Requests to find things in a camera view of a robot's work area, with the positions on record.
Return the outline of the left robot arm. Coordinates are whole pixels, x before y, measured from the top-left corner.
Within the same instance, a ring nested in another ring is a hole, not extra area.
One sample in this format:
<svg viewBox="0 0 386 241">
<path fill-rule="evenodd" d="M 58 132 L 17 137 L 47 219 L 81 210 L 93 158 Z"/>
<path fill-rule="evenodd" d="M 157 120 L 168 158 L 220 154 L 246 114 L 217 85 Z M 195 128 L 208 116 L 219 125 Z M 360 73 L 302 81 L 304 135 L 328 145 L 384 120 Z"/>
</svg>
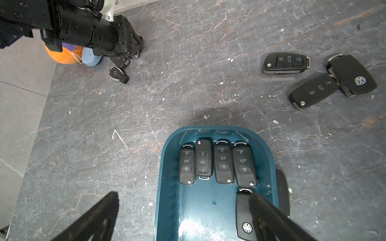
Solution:
<svg viewBox="0 0 386 241">
<path fill-rule="evenodd" d="M 40 30 L 46 47 L 62 52 L 72 44 L 96 56 L 138 58 L 142 37 L 128 19 L 114 15 L 115 1 L 1 1 L 1 48 Z"/>
</svg>

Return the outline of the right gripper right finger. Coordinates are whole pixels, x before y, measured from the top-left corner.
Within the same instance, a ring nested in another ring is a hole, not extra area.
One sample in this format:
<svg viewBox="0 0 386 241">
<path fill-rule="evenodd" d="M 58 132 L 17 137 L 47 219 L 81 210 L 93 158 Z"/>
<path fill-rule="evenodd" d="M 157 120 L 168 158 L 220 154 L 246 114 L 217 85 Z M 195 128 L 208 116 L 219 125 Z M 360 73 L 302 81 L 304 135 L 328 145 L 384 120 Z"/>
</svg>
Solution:
<svg viewBox="0 0 386 241">
<path fill-rule="evenodd" d="M 259 193 L 252 193 L 249 206 L 254 226 L 264 241 L 314 241 L 315 239 L 289 219 Z"/>
</svg>

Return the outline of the teal storage tray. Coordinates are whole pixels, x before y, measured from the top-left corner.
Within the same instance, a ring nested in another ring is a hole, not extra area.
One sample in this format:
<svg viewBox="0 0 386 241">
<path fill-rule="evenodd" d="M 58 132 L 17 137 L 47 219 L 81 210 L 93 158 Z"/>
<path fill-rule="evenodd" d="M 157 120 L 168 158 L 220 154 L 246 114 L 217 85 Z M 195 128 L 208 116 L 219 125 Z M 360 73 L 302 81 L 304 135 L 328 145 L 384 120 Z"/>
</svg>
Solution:
<svg viewBox="0 0 386 241">
<path fill-rule="evenodd" d="M 254 192 L 278 206 L 275 162 L 267 143 L 257 133 L 237 126 L 191 126 L 172 133 L 160 160 L 154 240 L 236 241 L 236 183 L 220 184 L 214 177 L 195 179 L 192 185 L 179 182 L 179 156 L 183 145 L 198 139 L 231 144 L 247 143 L 252 150 L 258 185 Z"/>
</svg>

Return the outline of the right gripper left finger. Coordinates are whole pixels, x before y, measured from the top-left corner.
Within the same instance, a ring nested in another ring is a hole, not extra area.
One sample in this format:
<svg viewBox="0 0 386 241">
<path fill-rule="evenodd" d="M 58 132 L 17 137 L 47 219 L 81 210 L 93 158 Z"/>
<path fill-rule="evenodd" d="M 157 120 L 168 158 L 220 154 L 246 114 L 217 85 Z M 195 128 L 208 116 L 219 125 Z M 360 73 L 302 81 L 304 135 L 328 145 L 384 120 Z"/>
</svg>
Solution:
<svg viewBox="0 0 386 241">
<path fill-rule="evenodd" d="M 110 241 L 119 211 L 119 196 L 109 192 L 91 207 L 65 231 L 54 238 L 55 241 Z"/>
</svg>

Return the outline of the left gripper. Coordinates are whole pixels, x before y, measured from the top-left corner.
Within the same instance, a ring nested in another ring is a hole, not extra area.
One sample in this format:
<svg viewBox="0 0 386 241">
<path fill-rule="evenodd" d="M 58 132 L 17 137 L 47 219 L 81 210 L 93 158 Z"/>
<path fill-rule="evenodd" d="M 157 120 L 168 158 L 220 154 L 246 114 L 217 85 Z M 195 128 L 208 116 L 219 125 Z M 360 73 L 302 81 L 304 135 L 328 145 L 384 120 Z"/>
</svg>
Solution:
<svg viewBox="0 0 386 241">
<path fill-rule="evenodd" d="M 141 35 L 138 35 L 129 20 L 123 15 L 114 17 L 114 27 L 117 31 L 117 44 L 113 57 L 127 56 L 137 59 L 144 47 Z"/>
</svg>

